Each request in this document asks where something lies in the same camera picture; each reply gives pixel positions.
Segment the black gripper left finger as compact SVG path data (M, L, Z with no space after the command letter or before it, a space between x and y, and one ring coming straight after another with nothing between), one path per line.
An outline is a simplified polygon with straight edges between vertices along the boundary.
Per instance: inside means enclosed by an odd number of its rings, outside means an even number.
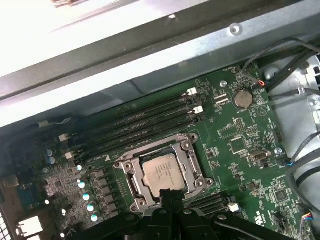
M160 190L160 207L147 209L143 217L121 213L96 226L77 233L73 240L170 240L173 213L172 191Z

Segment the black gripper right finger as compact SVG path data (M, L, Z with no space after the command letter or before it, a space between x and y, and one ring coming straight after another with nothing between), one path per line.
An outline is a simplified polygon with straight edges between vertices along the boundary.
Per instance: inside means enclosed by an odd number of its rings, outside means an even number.
M291 238L230 213L211 219L184 206L181 190L172 191L172 204L183 240L290 240Z

